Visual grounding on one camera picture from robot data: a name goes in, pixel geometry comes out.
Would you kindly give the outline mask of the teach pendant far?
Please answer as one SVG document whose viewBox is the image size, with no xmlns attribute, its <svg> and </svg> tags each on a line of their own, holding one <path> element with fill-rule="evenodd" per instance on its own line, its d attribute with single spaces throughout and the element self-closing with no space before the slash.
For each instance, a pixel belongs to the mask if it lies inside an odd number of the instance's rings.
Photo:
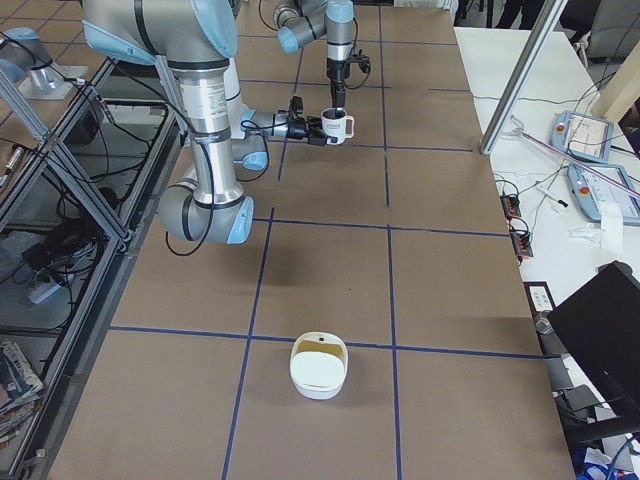
<svg viewBox="0 0 640 480">
<path fill-rule="evenodd" d="M 606 164 L 613 137 L 611 121 L 565 110 L 555 117 L 551 145 L 578 160 Z"/>
</svg>

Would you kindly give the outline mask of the black red connector box left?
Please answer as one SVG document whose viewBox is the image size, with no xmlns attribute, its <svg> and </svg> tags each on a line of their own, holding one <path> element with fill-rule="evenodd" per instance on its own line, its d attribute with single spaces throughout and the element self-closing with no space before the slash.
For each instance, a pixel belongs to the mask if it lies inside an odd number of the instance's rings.
<svg viewBox="0 0 640 480">
<path fill-rule="evenodd" d="M 500 196 L 500 201 L 507 219 L 521 217 L 520 200 L 517 194 L 503 194 Z"/>
</svg>

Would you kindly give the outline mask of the aluminium frame post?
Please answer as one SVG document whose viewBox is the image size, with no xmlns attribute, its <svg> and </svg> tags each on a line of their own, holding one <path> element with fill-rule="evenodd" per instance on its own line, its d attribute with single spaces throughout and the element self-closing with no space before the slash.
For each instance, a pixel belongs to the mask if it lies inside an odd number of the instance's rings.
<svg viewBox="0 0 640 480">
<path fill-rule="evenodd" d="M 546 0 L 525 42 L 514 70 L 491 117 L 481 143 L 480 153 L 490 155 L 509 120 L 519 95 L 540 56 L 547 39 L 560 19 L 567 0 Z"/>
</svg>

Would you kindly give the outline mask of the brown paper table cover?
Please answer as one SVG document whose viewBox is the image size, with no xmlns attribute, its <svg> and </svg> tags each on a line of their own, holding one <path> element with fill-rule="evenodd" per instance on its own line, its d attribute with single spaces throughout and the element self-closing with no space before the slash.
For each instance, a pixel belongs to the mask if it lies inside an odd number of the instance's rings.
<svg viewBox="0 0 640 480">
<path fill-rule="evenodd" d="M 569 479 L 449 15 L 361 7 L 355 138 L 277 141 L 240 246 L 146 236 L 52 479 Z M 340 337 L 329 400 L 289 374 Z"/>
</svg>

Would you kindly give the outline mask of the black red connector box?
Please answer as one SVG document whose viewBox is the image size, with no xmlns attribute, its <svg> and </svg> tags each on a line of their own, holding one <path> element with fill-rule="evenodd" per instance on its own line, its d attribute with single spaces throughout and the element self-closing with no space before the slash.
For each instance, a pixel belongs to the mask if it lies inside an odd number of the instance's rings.
<svg viewBox="0 0 640 480">
<path fill-rule="evenodd" d="M 507 219 L 521 217 L 520 200 L 517 194 L 503 194 L 500 196 L 500 201 Z"/>
<path fill-rule="evenodd" d="M 530 235 L 527 231 L 511 230 L 509 232 L 516 258 L 519 261 L 533 257 Z"/>
</svg>

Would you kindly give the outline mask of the black monitor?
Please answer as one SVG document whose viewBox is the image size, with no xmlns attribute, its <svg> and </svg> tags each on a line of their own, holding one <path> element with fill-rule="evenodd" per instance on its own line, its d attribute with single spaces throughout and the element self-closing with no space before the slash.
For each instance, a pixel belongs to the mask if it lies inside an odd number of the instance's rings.
<svg viewBox="0 0 640 480">
<path fill-rule="evenodd" d="M 549 314 L 568 353 L 614 412 L 639 413 L 639 281 L 604 267 Z"/>
</svg>

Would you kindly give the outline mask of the black marker pen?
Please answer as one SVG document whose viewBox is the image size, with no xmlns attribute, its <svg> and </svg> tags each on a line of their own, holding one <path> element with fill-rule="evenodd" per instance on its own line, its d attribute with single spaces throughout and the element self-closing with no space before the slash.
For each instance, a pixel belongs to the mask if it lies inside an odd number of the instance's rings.
<svg viewBox="0 0 640 480">
<path fill-rule="evenodd" d="M 566 201 L 564 201 L 563 199 L 561 199 L 560 197 L 558 197 L 557 195 L 555 195 L 554 193 L 552 193 L 549 189 L 547 189 L 546 187 L 543 187 L 541 185 L 536 185 L 535 188 L 541 192 L 545 197 L 551 199 L 553 202 L 559 204 L 560 206 L 562 206 L 563 208 L 567 208 L 568 207 L 568 203 Z"/>
</svg>

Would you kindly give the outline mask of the white bowl with lid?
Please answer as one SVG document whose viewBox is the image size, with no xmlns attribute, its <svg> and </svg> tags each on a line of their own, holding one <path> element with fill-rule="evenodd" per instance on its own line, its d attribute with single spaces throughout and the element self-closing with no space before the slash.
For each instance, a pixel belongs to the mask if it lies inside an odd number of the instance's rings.
<svg viewBox="0 0 640 480">
<path fill-rule="evenodd" d="M 340 393 L 348 364 L 348 350 L 340 337 L 311 331 L 296 339 L 290 355 L 289 374 L 302 396 L 329 400 Z"/>
</svg>

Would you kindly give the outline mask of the teach pendant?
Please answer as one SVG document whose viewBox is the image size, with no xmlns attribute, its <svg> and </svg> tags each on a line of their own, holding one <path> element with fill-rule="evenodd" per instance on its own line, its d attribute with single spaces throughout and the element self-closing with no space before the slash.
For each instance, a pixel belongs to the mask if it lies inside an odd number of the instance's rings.
<svg viewBox="0 0 640 480">
<path fill-rule="evenodd" d="M 615 186 L 618 183 L 632 188 L 631 178 L 622 165 L 594 165 L 588 171 L 572 164 L 567 175 L 577 204 L 589 221 L 599 223 L 599 204 L 609 202 L 619 205 L 625 225 L 639 225 L 639 199 Z"/>
<path fill-rule="evenodd" d="M 606 164 L 613 137 L 611 121 L 565 110 L 555 117 L 551 145 L 578 160 Z"/>
</svg>

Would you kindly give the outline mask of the teach pendant near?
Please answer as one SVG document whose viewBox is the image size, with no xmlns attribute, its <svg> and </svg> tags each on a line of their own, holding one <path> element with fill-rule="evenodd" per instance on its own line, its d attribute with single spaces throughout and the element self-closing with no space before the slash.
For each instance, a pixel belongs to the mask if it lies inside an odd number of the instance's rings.
<svg viewBox="0 0 640 480">
<path fill-rule="evenodd" d="M 594 165 L 588 171 L 572 164 L 567 175 L 577 204 L 589 221 L 599 223 L 599 204 L 609 202 L 619 205 L 625 225 L 639 225 L 639 199 L 615 186 L 618 183 L 632 188 L 631 178 L 622 165 Z"/>
</svg>

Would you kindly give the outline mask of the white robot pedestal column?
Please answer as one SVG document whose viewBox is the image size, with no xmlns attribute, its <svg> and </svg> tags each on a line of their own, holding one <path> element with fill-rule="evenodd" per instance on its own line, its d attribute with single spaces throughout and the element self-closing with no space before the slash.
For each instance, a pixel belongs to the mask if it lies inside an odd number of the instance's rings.
<svg viewBox="0 0 640 480">
<path fill-rule="evenodd" d="M 242 90 L 234 57 L 229 59 L 229 66 L 224 72 L 223 79 L 229 120 L 231 124 L 236 124 L 241 121 L 241 116 L 247 110 L 247 105 L 242 97 Z"/>
</svg>

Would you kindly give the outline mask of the black box with white label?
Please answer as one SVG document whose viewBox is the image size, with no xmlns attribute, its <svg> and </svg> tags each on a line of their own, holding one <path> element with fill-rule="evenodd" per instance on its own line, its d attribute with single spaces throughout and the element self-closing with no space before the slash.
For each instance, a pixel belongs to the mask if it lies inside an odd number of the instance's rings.
<svg viewBox="0 0 640 480">
<path fill-rule="evenodd" d="M 554 299 L 545 281 L 527 281 L 523 286 L 532 314 L 555 309 Z"/>
</svg>

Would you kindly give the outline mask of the black red connector box right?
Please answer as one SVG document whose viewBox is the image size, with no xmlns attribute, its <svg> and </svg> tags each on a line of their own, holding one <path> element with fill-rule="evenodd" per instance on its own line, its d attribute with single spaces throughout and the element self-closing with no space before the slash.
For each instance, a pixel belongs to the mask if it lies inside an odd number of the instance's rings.
<svg viewBox="0 0 640 480">
<path fill-rule="evenodd" d="M 516 258 L 519 261 L 533 257 L 530 235 L 527 231 L 511 230 L 509 232 Z"/>
</svg>

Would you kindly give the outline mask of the white ribbed HOME mug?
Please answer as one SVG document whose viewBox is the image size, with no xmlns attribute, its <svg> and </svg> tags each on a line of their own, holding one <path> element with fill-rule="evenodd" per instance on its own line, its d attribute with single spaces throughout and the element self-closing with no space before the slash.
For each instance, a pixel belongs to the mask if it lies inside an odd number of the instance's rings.
<svg viewBox="0 0 640 480">
<path fill-rule="evenodd" d="M 341 108 L 327 108 L 321 112 L 322 130 L 328 145 L 340 145 L 355 134 L 355 119 Z"/>
</svg>

